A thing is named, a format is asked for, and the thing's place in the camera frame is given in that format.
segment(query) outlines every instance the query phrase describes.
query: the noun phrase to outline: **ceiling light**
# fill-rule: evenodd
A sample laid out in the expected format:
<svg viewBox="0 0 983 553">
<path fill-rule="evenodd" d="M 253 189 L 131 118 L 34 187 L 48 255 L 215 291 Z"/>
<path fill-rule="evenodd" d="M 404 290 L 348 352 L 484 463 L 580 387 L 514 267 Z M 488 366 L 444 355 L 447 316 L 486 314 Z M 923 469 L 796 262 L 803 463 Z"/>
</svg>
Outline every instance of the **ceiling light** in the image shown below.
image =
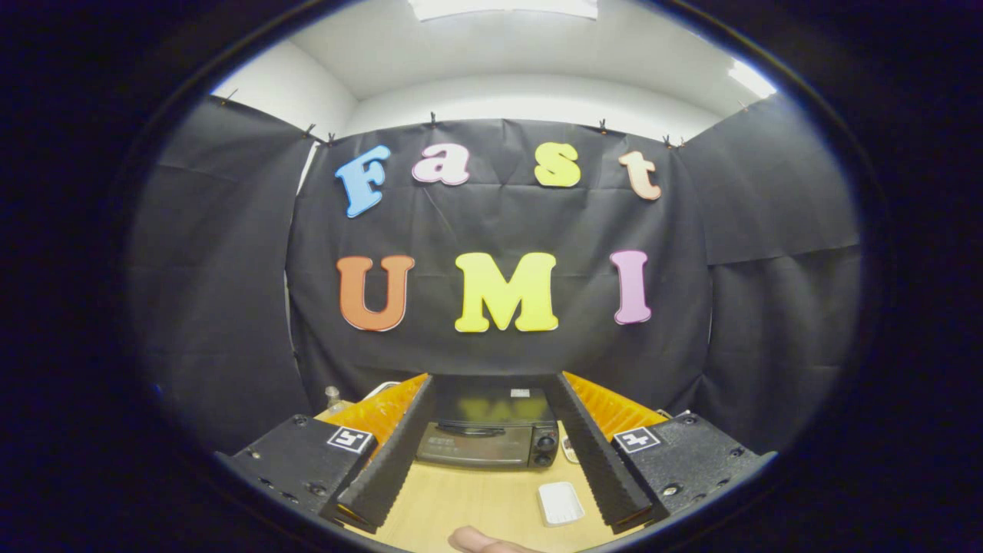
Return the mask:
<svg viewBox="0 0 983 553">
<path fill-rule="evenodd" d="M 734 60 L 733 69 L 728 71 L 727 74 L 761 98 L 767 98 L 777 92 L 771 83 L 765 81 L 764 77 L 758 75 L 755 70 L 737 60 Z"/>
<path fill-rule="evenodd" d="M 527 10 L 596 20 L 598 0 L 409 0 L 420 21 L 471 12 Z"/>
</svg>

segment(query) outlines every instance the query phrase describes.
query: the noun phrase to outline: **ribbed gripper pad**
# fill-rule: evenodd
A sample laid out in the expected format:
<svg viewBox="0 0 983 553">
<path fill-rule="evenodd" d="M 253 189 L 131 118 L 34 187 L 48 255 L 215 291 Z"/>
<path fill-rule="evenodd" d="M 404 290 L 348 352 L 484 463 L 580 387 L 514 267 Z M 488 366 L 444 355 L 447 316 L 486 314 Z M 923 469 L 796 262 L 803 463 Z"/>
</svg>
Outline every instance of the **ribbed gripper pad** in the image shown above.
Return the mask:
<svg viewBox="0 0 983 553">
<path fill-rule="evenodd" d="M 337 519 L 370 533 L 376 533 L 385 523 L 413 464 L 427 423 L 433 418 L 433 381 L 433 377 L 428 378 L 420 387 L 392 436 L 372 462 L 338 494 L 337 500 L 325 506 L 323 518 Z"/>
<path fill-rule="evenodd" d="M 555 375 L 546 391 L 553 412 L 563 421 L 605 524 L 620 533 L 668 517 L 665 507 L 649 500 L 566 378 Z"/>
</svg>

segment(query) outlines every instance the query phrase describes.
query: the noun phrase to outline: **pink letter i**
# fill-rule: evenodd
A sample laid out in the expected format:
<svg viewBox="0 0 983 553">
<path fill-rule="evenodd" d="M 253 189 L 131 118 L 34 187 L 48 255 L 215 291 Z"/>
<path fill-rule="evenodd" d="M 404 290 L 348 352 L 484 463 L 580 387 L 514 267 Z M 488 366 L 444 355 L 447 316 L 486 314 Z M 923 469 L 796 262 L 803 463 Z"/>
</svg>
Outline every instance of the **pink letter i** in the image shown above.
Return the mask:
<svg viewBox="0 0 983 553">
<path fill-rule="evenodd" d="M 621 308 L 614 314 L 619 325 L 644 323 L 652 318 L 652 310 L 645 305 L 645 282 L 642 268 L 649 256 L 638 250 L 624 250 L 611 254 L 611 262 L 617 267 L 621 286 Z"/>
</svg>

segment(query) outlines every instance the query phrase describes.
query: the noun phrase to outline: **wooden table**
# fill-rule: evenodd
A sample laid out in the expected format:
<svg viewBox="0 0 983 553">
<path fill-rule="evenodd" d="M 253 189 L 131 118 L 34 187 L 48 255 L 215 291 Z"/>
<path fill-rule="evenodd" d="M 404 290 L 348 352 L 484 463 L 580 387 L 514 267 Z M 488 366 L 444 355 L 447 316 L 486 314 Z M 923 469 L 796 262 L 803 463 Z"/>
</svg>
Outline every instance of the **wooden table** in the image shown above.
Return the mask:
<svg viewBox="0 0 983 553">
<path fill-rule="evenodd" d="M 562 439 L 566 430 L 559 424 Z M 540 513 L 538 490 L 543 484 L 562 481 L 573 484 L 586 515 L 550 528 Z M 408 551 L 454 553 L 447 536 L 468 524 L 489 536 L 549 553 L 580 551 L 615 539 L 601 519 L 580 464 L 570 462 L 562 451 L 551 467 L 542 470 L 475 470 L 414 461 L 375 535 L 346 528 Z M 617 537 L 638 529 L 641 526 Z"/>
</svg>

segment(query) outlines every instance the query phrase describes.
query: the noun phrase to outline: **white wall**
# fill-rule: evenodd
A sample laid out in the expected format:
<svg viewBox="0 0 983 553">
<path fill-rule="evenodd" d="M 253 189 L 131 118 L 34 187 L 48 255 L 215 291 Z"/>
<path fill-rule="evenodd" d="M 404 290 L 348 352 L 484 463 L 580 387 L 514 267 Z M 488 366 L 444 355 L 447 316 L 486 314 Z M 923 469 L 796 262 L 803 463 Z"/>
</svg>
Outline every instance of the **white wall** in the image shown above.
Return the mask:
<svg viewBox="0 0 983 553">
<path fill-rule="evenodd" d="M 320 63 L 284 40 L 233 73 L 212 93 L 264 111 L 312 134 L 342 136 L 358 100 Z"/>
<path fill-rule="evenodd" d="M 693 138 L 720 122 L 710 111 L 644 89 L 558 75 L 488 75 L 436 81 L 360 102 L 344 136 L 453 119 L 538 119 L 598 126 L 661 140 Z"/>
</svg>

